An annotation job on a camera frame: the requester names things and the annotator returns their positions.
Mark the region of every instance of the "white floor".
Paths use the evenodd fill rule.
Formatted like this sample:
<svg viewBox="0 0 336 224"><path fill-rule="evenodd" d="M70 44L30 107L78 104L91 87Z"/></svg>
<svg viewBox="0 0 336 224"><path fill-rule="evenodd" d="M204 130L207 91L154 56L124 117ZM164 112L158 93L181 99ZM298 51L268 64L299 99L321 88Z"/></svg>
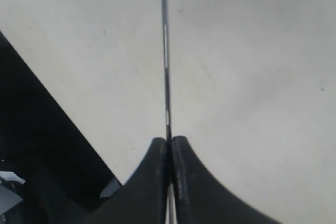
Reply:
<svg viewBox="0 0 336 224"><path fill-rule="evenodd" d="M164 136L160 0L0 0L0 29L121 182ZM173 133L284 223L335 223L336 0L170 0Z"/></svg>

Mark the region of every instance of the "black rubber part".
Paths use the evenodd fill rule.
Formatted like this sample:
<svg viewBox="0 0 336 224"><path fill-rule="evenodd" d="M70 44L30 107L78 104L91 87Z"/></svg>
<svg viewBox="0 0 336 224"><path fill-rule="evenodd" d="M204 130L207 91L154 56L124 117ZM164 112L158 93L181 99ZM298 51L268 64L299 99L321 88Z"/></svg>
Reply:
<svg viewBox="0 0 336 224"><path fill-rule="evenodd" d="M126 184L82 223L165 223L169 181L166 159L166 141L155 138Z"/></svg>
<svg viewBox="0 0 336 224"><path fill-rule="evenodd" d="M275 224L222 186L198 159L186 137L172 141L178 224Z"/></svg>

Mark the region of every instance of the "black curved piece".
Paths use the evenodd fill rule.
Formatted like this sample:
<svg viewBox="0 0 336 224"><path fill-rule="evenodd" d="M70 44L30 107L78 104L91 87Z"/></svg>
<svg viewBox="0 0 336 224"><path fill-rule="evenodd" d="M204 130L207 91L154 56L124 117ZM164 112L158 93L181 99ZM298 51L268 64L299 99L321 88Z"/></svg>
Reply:
<svg viewBox="0 0 336 224"><path fill-rule="evenodd" d="M162 138L153 139L131 178L84 223L165 223L169 181L166 159L166 141Z"/></svg>
<svg viewBox="0 0 336 224"><path fill-rule="evenodd" d="M222 186L198 159L187 138L172 141L173 183L178 224L275 224Z"/></svg>

